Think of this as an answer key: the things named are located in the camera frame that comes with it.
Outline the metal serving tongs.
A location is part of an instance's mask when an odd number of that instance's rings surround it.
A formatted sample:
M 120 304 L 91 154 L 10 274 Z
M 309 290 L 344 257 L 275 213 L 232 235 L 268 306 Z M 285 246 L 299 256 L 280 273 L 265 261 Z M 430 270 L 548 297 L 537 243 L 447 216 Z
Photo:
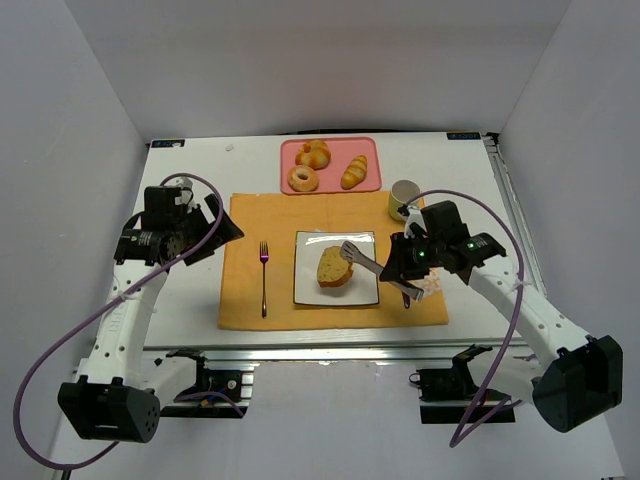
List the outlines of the metal serving tongs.
M 383 267 L 376 261 L 364 255 L 352 242 L 344 241 L 342 243 L 340 247 L 340 255 L 344 260 L 361 265 L 366 270 L 372 272 L 379 281 L 382 280 L 381 274 Z M 408 307 L 411 300 L 420 302 L 424 297 L 423 289 L 406 281 L 391 281 L 390 284 L 402 292 L 406 307 Z

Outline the sliced loaf bread piece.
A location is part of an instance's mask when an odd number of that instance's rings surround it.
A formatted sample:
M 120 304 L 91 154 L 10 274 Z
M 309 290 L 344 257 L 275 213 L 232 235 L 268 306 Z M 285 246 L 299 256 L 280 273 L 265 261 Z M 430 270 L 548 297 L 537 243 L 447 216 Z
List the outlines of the sliced loaf bread piece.
M 326 248 L 319 260 L 316 279 L 321 288 L 338 288 L 353 275 L 353 265 L 341 256 L 340 246 Z

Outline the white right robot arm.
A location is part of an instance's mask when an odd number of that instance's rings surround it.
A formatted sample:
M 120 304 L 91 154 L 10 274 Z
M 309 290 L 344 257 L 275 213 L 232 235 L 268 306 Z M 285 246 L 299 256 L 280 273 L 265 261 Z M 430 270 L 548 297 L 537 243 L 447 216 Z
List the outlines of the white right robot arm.
M 510 357 L 504 348 L 473 345 L 448 370 L 421 377 L 425 400 L 467 397 L 475 408 L 487 389 L 535 406 L 554 430 L 566 433 L 622 400 L 623 352 L 610 336 L 596 338 L 525 283 L 521 267 L 491 235 L 471 235 L 457 206 L 443 201 L 398 209 L 402 232 L 379 278 L 406 285 L 441 268 L 484 297 L 509 322 L 534 357 Z

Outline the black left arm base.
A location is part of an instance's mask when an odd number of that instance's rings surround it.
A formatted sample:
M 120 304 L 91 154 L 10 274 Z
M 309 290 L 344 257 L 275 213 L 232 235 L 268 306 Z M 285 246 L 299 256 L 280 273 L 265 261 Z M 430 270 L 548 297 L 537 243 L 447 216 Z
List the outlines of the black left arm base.
M 161 412 L 164 418 L 241 419 L 251 398 L 252 373 L 215 367 L 202 351 L 179 349 L 169 358 L 188 358 L 196 363 L 195 382 L 179 393 Z

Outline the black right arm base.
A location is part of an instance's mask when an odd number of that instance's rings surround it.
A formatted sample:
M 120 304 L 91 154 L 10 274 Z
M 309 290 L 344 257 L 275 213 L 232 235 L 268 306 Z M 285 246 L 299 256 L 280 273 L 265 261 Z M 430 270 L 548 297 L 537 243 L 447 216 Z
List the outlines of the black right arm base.
M 455 425 L 473 399 L 481 380 L 471 379 L 467 364 L 476 356 L 492 352 L 493 348 L 484 345 L 472 345 L 453 357 L 451 366 L 446 368 L 422 368 L 409 375 L 410 385 L 417 388 L 420 399 L 420 419 L 423 425 Z M 468 420 L 468 424 L 482 416 L 506 398 L 501 393 L 487 389 L 481 397 L 478 407 Z M 515 423 L 512 402 L 506 403 L 486 423 Z

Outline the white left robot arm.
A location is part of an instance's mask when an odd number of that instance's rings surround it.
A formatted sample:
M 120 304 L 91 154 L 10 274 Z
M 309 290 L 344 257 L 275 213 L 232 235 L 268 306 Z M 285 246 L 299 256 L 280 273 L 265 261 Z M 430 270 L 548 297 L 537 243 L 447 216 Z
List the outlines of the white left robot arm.
M 194 199 L 198 177 L 172 174 L 145 189 L 143 208 L 121 231 L 113 291 L 96 340 L 77 377 L 61 385 L 58 404 L 84 440 L 147 443 L 161 411 L 201 385 L 204 359 L 173 352 L 147 371 L 142 354 L 155 304 L 170 269 L 193 265 L 243 238 L 217 191 Z

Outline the striped croissant bread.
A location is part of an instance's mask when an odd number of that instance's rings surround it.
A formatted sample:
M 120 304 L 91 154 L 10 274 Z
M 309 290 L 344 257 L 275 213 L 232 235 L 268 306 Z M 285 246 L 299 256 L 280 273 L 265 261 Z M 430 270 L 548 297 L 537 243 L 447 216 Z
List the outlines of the striped croissant bread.
M 350 190 L 359 185 L 366 178 L 367 168 L 368 161 L 365 155 L 354 157 L 341 176 L 341 188 Z

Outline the round striped bread roll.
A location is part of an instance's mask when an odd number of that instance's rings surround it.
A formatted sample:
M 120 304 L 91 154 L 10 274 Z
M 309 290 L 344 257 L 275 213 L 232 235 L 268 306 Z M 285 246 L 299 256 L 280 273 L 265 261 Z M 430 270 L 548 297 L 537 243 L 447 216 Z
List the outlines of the round striped bread roll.
M 309 167 L 313 170 L 326 168 L 331 161 L 331 151 L 323 140 L 310 140 L 304 143 L 295 157 L 295 164 Z

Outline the white square plate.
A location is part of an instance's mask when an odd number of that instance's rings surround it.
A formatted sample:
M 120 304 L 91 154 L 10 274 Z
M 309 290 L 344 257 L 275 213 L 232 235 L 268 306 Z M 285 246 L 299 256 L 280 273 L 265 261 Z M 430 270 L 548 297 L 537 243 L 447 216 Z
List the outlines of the white square plate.
M 343 286 L 321 288 L 316 279 L 317 267 L 323 251 L 350 241 L 366 256 L 375 259 L 373 232 L 296 233 L 294 261 L 294 303 L 306 306 L 355 307 L 379 303 L 377 277 L 364 267 L 352 263 L 353 275 Z

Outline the purple metal fork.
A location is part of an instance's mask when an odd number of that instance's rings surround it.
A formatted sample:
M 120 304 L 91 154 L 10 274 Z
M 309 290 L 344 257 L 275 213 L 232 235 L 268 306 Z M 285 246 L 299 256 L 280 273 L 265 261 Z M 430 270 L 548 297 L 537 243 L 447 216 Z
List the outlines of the purple metal fork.
M 261 298 L 261 316 L 265 318 L 268 313 L 267 292 L 266 292 L 266 265 L 269 261 L 268 242 L 261 241 L 259 245 L 259 256 L 262 265 L 262 298 Z

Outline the light green mug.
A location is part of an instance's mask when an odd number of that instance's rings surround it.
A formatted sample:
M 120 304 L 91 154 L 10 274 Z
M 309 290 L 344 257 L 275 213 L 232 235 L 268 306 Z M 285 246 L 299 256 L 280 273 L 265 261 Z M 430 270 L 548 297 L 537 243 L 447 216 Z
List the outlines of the light green mug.
M 403 221 L 404 217 L 399 213 L 399 208 L 420 192 L 420 187 L 410 180 L 395 182 L 391 187 L 388 198 L 388 213 L 390 217 L 395 221 Z

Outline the orange cloth placemat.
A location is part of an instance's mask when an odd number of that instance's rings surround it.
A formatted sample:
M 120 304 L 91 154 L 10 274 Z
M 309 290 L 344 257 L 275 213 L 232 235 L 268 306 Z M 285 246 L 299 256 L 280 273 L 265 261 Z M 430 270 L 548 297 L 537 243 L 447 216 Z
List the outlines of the orange cloth placemat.
M 239 194 L 230 201 L 231 219 L 244 237 L 226 245 L 218 325 L 225 330 L 284 331 L 446 325 L 449 315 L 438 273 L 421 282 L 422 301 L 405 308 L 399 290 L 377 283 L 379 303 L 323 307 L 294 303 L 296 233 L 373 232 L 375 259 L 385 263 L 390 236 L 401 230 L 387 212 L 386 192 L 319 195 Z M 261 241 L 268 242 L 268 313 L 261 316 Z

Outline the left blue corner label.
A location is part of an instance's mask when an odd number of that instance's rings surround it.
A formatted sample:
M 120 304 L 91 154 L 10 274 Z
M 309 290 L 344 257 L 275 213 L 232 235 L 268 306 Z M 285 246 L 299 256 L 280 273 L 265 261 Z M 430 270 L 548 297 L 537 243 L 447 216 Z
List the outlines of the left blue corner label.
M 150 144 L 151 148 L 182 148 L 185 145 L 184 139 L 161 139 L 153 140 Z

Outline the blue corner label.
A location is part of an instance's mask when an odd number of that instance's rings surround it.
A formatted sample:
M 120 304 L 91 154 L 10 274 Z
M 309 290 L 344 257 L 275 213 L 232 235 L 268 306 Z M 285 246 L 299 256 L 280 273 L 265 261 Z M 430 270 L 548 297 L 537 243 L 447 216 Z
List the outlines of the blue corner label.
M 184 139 L 161 139 L 153 140 L 150 144 L 151 148 L 182 148 L 185 145 Z
M 478 132 L 447 132 L 446 137 L 452 141 L 481 140 L 482 136 Z

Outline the sugared donut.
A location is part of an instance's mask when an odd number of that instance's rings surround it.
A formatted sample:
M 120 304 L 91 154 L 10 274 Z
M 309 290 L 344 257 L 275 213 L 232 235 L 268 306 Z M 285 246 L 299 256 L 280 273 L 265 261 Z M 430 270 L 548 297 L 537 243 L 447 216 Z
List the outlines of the sugared donut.
M 287 182 L 289 187 L 296 192 L 313 192 L 319 186 L 319 177 L 312 168 L 296 165 L 289 170 Z

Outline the right blue corner label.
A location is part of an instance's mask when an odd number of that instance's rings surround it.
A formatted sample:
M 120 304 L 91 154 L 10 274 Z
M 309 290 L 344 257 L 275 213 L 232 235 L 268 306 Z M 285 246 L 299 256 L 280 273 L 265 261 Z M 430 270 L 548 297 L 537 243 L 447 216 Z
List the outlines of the right blue corner label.
M 482 136 L 478 132 L 447 132 L 446 137 L 452 141 L 481 140 Z

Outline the pink plastic tray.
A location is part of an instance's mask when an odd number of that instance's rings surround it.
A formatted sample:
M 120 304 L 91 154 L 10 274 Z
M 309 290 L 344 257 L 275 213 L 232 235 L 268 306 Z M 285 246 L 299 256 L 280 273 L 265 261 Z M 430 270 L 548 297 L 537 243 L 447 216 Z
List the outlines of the pink plastic tray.
M 285 140 L 280 146 L 280 191 L 286 195 L 312 195 L 349 192 L 372 192 L 382 186 L 378 152 L 375 141 L 366 136 L 338 136 L 323 138 L 331 152 L 328 166 L 318 171 L 319 186 L 312 192 L 297 192 L 288 184 L 288 172 L 295 166 L 299 149 L 306 138 Z M 364 180 L 352 189 L 342 189 L 340 180 L 348 164 L 357 156 L 367 159 Z

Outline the aluminium table frame rail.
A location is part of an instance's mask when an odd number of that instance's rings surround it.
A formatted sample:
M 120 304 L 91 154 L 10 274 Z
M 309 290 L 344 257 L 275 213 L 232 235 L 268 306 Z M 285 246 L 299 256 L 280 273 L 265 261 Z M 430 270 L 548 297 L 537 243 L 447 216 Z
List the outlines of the aluminium table frame rail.
M 384 189 L 402 179 L 423 189 L 467 193 L 496 211 L 518 239 L 527 277 L 544 284 L 533 241 L 506 165 L 496 147 L 481 140 L 450 141 L 443 133 L 374 133 Z M 188 138 L 182 148 L 150 149 L 140 185 L 156 185 L 168 175 L 193 173 L 223 195 L 267 194 L 280 189 L 280 146 L 285 135 Z M 206 350 L 364 349 L 414 345 L 464 348 L 498 344 L 506 320 L 459 279 L 443 274 L 441 285 L 450 321 L 444 326 L 383 329 L 326 329 L 239 332 L 217 326 L 223 255 L 171 270 L 156 302 L 145 348 Z

